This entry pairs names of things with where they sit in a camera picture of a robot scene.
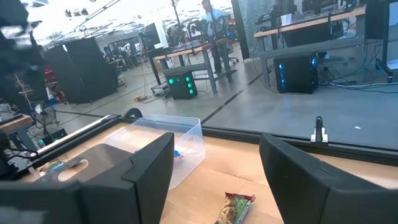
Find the wooden table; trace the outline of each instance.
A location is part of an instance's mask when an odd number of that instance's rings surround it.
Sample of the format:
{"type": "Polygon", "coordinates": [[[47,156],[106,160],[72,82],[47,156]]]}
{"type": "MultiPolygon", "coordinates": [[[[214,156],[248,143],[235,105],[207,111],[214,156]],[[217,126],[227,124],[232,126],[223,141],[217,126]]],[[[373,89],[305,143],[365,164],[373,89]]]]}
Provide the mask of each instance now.
{"type": "Polygon", "coordinates": [[[226,43],[226,39],[220,39],[220,40],[216,40],[215,43],[205,44],[205,45],[202,45],[202,46],[194,48],[194,49],[181,50],[181,51],[170,53],[170,54],[160,55],[160,56],[154,57],[154,60],[162,60],[162,59],[176,57],[179,55],[186,55],[186,54],[197,54],[202,51],[211,49],[214,46],[223,45],[225,43],[226,43]]]}
{"type": "Polygon", "coordinates": [[[35,144],[32,142],[26,131],[26,129],[29,128],[32,123],[32,117],[24,115],[22,118],[1,125],[0,129],[2,129],[7,135],[17,133],[28,149],[36,150],[35,144]]]}
{"type": "MultiPolygon", "coordinates": [[[[346,12],[346,13],[341,13],[341,14],[337,14],[337,15],[331,16],[330,17],[330,22],[346,19],[346,18],[349,18],[351,16],[364,15],[365,14],[365,9],[366,9],[365,6],[358,7],[356,9],[352,10],[351,12],[346,12]]],[[[296,24],[283,26],[279,30],[278,29],[272,29],[272,30],[267,30],[267,31],[264,31],[264,32],[255,33],[254,34],[254,38],[265,37],[265,36],[268,36],[268,35],[271,35],[271,34],[278,34],[278,32],[286,32],[286,31],[289,31],[289,30],[295,30],[295,29],[300,29],[300,28],[304,28],[304,27],[310,27],[310,26],[314,26],[314,25],[327,23],[327,22],[329,22],[327,17],[320,18],[320,19],[314,19],[314,20],[311,20],[311,21],[308,21],[308,22],[298,22],[296,24]]]]}
{"type": "MultiPolygon", "coordinates": [[[[211,85],[211,89],[213,90],[213,93],[216,94],[217,93],[217,87],[216,87],[216,81],[223,77],[223,74],[218,74],[217,78],[214,77],[213,74],[213,69],[211,67],[211,62],[210,62],[210,58],[208,56],[208,52],[207,50],[212,49],[215,46],[220,46],[222,48],[224,48],[221,57],[223,58],[224,61],[224,68],[225,68],[225,75],[228,77],[228,79],[230,79],[231,76],[231,67],[229,66],[229,56],[228,56],[228,51],[226,49],[226,39],[220,39],[220,40],[216,40],[215,43],[209,43],[209,44],[205,44],[202,45],[200,47],[194,48],[194,49],[185,49],[185,50],[180,50],[178,52],[174,52],[174,53],[170,53],[170,54],[165,54],[165,55],[160,55],[157,57],[154,57],[155,61],[159,61],[159,60],[167,60],[170,57],[179,57],[180,58],[180,63],[183,66],[185,66],[184,62],[183,62],[183,55],[189,55],[189,54],[198,54],[198,53],[202,53],[203,54],[203,59],[205,61],[205,63],[202,66],[196,66],[195,68],[193,68],[193,71],[200,71],[200,70],[206,70],[207,74],[208,74],[208,78],[199,78],[199,79],[195,79],[195,80],[210,80],[210,85],[211,85]]],[[[163,63],[160,63],[162,65],[162,69],[165,70],[168,69],[168,67],[164,67],[163,63]]]]}
{"type": "MultiPolygon", "coordinates": [[[[126,124],[97,135],[60,157],[75,157],[87,149],[104,143],[126,124]]],[[[267,183],[259,155],[259,146],[243,142],[205,137],[205,160],[166,199],[161,223],[214,223],[224,202],[224,193],[256,195],[245,223],[283,223],[267,183]]],[[[314,155],[347,172],[379,184],[398,188],[398,167],[314,155]]],[[[37,177],[22,179],[32,182],[37,177]]]]}
{"type": "MultiPolygon", "coordinates": [[[[258,41],[259,41],[259,51],[260,51],[259,57],[261,58],[261,71],[262,71],[262,75],[264,75],[264,79],[265,79],[265,83],[266,83],[267,87],[274,88],[274,86],[271,85],[271,78],[269,76],[270,69],[268,68],[268,62],[267,62],[268,58],[275,58],[275,57],[279,57],[279,56],[286,55],[286,54],[299,54],[299,53],[304,53],[304,52],[308,52],[308,51],[312,51],[312,52],[327,51],[327,50],[332,50],[332,49],[337,49],[337,48],[355,47],[355,46],[363,45],[364,44],[365,10],[366,10],[366,5],[357,7],[355,9],[353,9],[351,12],[332,15],[332,16],[330,16],[330,21],[329,21],[329,18],[327,18],[327,17],[321,17],[319,19],[314,19],[314,20],[310,20],[307,22],[296,22],[295,24],[283,26],[283,27],[280,27],[279,29],[272,29],[272,30],[258,32],[256,34],[254,34],[254,38],[258,39],[258,41]],[[274,34],[278,34],[278,33],[283,34],[283,32],[286,32],[286,31],[301,29],[304,27],[315,26],[315,25],[324,24],[327,22],[338,21],[338,20],[346,19],[346,18],[349,18],[352,16],[356,16],[356,36],[360,37],[360,38],[336,39],[336,40],[329,40],[329,41],[318,42],[318,43],[313,43],[313,44],[299,45],[299,46],[295,46],[295,47],[287,47],[287,48],[283,48],[283,49],[278,49],[277,44],[272,44],[273,50],[266,50],[266,44],[264,43],[264,39],[268,35],[274,35],[274,34]]],[[[361,47],[357,47],[356,55],[358,58],[362,58],[364,56],[364,50],[361,47]]]]}

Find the standing desk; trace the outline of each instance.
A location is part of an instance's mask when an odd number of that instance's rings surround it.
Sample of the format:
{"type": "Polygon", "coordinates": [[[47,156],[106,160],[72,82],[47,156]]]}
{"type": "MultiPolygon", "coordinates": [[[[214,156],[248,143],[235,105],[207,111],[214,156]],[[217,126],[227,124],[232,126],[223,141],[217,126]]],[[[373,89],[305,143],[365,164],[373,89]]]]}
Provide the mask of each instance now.
{"type": "MultiPolygon", "coordinates": [[[[267,30],[264,32],[258,32],[254,34],[254,38],[259,41],[259,51],[260,51],[260,59],[261,59],[261,68],[262,74],[268,86],[271,87],[270,78],[269,78],[269,69],[267,59],[274,58],[286,54],[296,54],[300,52],[308,52],[308,51],[321,51],[321,50],[331,50],[338,49],[344,47],[355,47],[359,45],[365,44],[364,34],[365,34],[365,9],[366,6],[360,6],[353,9],[351,12],[339,12],[329,16],[324,16],[320,18],[312,19],[310,21],[297,22],[295,24],[287,25],[280,27],[278,29],[267,30]],[[266,50],[266,44],[264,43],[264,39],[268,37],[268,35],[272,34],[283,34],[283,32],[300,29],[304,27],[315,26],[319,24],[324,24],[327,22],[338,21],[342,19],[346,19],[349,17],[356,17],[356,37],[355,38],[345,38],[345,39],[337,39],[337,40],[329,40],[325,42],[319,42],[314,44],[305,44],[296,47],[287,47],[284,49],[278,49],[276,45],[273,45],[273,50],[266,50]]],[[[363,56],[364,50],[361,47],[357,47],[356,55],[363,56]]]]}
{"type": "Polygon", "coordinates": [[[36,150],[36,146],[27,134],[26,129],[29,128],[33,123],[33,119],[30,116],[24,115],[23,117],[16,119],[14,121],[8,122],[0,126],[8,136],[10,134],[17,133],[21,138],[24,145],[31,150],[36,150]]]}
{"type": "MultiPolygon", "coordinates": [[[[101,120],[72,135],[92,127],[101,120]]],[[[59,159],[76,157],[89,148],[104,143],[108,137],[124,129],[127,125],[124,123],[117,124],[69,150],[59,159]]],[[[244,223],[283,223],[264,175],[259,146],[208,137],[204,137],[204,142],[205,160],[178,187],[169,191],[160,223],[214,223],[225,201],[225,192],[256,195],[256,201],[251,205],[244,223]]],[[[314,154],[314,156],[385,188],[398,188],[398,167],[318,154],[314,154]]],[[[21,181],[33,182],[37,178],[33,175],[27,175],[21,181]]]]}
{"type": "Polygon", "coordinates": [[[229,56],[228,56],[228,51],[226,49],[226,39],[225,38],[216,40],[215,43],[205,44],[205,45],[202,45],[202,46],[194,48],[194,49],[182,49],[177,52],[163,54],[163,55],[154,57],[154,60],[156,60],[156,61],[165,60],[165,59],[167,60],[170,57],[178,56],[180,58],[180,61],[182,60],[182,62],[183,62],[183,59],[182,59],[183,55],[198,54],[200,52],[203,54],[205,63],[201,63],[201,64],[197,64],[197,65],[190,65],[190,66],[192,67],[193,72],[206,70],[209,77],[208,78],[194,78],[194,80],[209,79],[211,89],[213,90],[213,93],[216,94],[217,93],[216,81],[219,80],[220,78],[223,78],[225,75],[227,76],[228,80],[231,79],[231,67],[229,66],[229,56]],[[224,51],[223,51],[224,53],[222,54],[221,57],[223,58],[225,73],[218,74],[217,77],[214,77],[213,68],[211,67],[210,58],[209,58],[209,55],[207,52],[207,50],[212,49],[214,46],[220,46],[220,47],[224,48],[224,51]]]}

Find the plastic container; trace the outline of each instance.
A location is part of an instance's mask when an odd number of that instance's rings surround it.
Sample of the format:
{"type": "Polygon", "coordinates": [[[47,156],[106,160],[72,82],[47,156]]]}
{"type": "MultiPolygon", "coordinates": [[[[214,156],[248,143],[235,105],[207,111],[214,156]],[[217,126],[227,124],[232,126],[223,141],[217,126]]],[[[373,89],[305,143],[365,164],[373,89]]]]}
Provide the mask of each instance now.
{"type": "Polygon", "coordinates": [[[174,166],[169,190],[176,188],[205,159],[198,118],[150,115],[106,140],[106,144],[136,152],[166,132],[174,133],[174,166]]]}

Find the gray floor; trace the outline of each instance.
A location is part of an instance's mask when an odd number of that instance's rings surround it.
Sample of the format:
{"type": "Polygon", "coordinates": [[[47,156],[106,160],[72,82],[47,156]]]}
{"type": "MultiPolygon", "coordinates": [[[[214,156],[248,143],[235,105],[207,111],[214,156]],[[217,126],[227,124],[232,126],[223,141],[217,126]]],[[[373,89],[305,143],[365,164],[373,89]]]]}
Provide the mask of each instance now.
{"type": "MultiPolygon", "coordinates": [[[[344,52],[337,53],[352,57],[344,52]]],[[[236,50],[231,56],[241,58],[240,51],[236,50]]],[[[192,60],[200,61],[201,57],[192,58],[192,60]]],[[[350,67],[350,64],[336,64],[333,67],[340,73],[346,74],[356,69],[350,67]]],[[[103,116],[124,114],[128,109],[136,107],[144,115],[167,114],[203,120],[241,91],[242,93],[205,125],[309,138],[313,132],[315,118],[322,116],[331,141],[398,148],[398,138],[395,138],[398,131],[398,116],[395,110],[398,106],[395,94],[365,93],[330,87],[320,87],[312,95],[278,94],[264,88],[261,79],[257,79],[249,86],[249,83],[258,77],[257,70],[260,70],[260,64],[257,60],[256,66],[252,60],[247,60],[245,63],[239,62],[233,69],[237,70],[233,75],[233,82],[229,83],[226,78],[218,81],[217,95],[211,92],[208,82],[196,82],[201,92],[194,100],[158,99],[148,104],[135,103],[133,99],[136,96],[144,96],[145,91],[146,95],[151,96],[149,88],[155,85],[154,75],[149,68],[144,67],[124,72],[127,88],[122,87],[118,93],[96,101],[92,105],[56,105],[55,107],[59,111],[103,116]],[[146,85],[143,73],[146,73],[146,85]]],[[[361,81],[369,79],[364,73],[351,78],[361,81]]],[[[375,90],[398,91],[398,86],[375,90]]],[[[89,116],[58,113],[60,126],[68,133],[96,119],[89,116]]]]}

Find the wall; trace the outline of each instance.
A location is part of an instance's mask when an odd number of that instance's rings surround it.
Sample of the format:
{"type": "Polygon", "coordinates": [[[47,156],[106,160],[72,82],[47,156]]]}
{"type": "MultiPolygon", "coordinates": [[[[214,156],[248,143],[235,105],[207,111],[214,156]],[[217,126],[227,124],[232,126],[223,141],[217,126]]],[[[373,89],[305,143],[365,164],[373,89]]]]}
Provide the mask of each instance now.
{"type": "MultiPolygon", "coordinates": [[[[248,40],[248,49],[250,53],[250,57],[253,58],[253,55],[257,57],[259,44],[257,44],[257,40],[254,38],[254,34],[258,32],[259,26],[254,23],[257,21],[259,16],[262,14],[266,14],[270,8],[275,4],[275,0],[238,0],[239,7],[241,9],[244,30],[246,32],[246,38],[248,40]]],[[[267,49],[272,48],[271,38],[267,41],[267,49]]]]}

